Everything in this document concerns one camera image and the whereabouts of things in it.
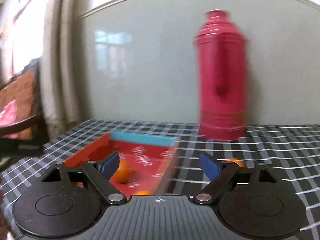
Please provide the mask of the dark wooden chair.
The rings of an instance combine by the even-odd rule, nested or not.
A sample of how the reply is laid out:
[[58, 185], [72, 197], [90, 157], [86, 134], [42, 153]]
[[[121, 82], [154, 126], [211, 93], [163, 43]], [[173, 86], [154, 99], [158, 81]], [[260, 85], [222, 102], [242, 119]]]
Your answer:
[[1, 88], [1, 111], [17, 101], [17, 118], [12, 125], [1, 127], [1, 171], [25, 157], [43, 154], [49, 142], [40, 92], [40, 61], [32, 60]]

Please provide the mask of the beige curtain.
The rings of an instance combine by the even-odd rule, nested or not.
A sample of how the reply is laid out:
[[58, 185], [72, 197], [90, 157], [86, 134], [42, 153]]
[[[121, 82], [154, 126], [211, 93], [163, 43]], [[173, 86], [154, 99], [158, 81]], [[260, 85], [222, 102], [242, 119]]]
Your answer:
[[81, 121], [73, 70], [73, 23], [76, 0], [47, 0], [44, 17], [40, 88], [50, 139]]

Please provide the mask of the colourful cardboard box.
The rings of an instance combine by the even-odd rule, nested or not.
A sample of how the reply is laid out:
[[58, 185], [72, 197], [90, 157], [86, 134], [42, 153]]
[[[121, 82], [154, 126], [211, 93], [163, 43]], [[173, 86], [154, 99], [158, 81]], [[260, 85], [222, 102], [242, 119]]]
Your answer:
[[178, 137], [144, 133], [107, 132], [68, 157], [64, 164], [77, 167], [119, 154], [118, 170], [110, 182], [126, 197], [167, 192], [177, 164]]

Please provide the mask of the red thermos flask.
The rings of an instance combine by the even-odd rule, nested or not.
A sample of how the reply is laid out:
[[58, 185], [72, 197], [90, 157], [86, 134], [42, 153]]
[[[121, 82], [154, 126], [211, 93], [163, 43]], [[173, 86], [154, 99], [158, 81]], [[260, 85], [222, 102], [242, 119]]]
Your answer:
[[195, 39], [200, 135], [233, 141], [246, 128], [246, 39], [227, 11], [212, 10], [206, 17]]

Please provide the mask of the pink plastic bag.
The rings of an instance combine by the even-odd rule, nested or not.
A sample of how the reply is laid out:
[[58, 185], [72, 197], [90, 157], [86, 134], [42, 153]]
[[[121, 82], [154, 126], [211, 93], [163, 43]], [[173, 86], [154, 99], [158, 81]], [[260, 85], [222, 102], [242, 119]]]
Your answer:
[[13, 100], [4, 106], [0, 113], [0, 126], [5, 127], [16, 122], [17, 118], [17, 101]]

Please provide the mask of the black white checked tablecloth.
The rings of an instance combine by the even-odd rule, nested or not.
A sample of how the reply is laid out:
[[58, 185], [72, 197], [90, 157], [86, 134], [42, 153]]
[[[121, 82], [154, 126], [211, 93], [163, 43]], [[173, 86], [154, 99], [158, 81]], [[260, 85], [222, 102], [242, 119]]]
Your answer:
[[247, 167], [266, 163], [288, 181], [306, 206], [306, 223], [299, 239], [319, 239], [319, 126], [248, 126], [233, 142], [217, 142], [199, 135], [196, 124], [89, 119], [45, 145], [44, 155], [24, 158], [1, 173], [1, 205], [7, 221], [17, 198], [52, 164], [62, 161], [108, 131], [178, 137], [178, 164], [169, 182], [170, 194], [192, 196], [208, 178], [201, 172], [199, 154], [208, 152], [218, 160], [236, 158]]

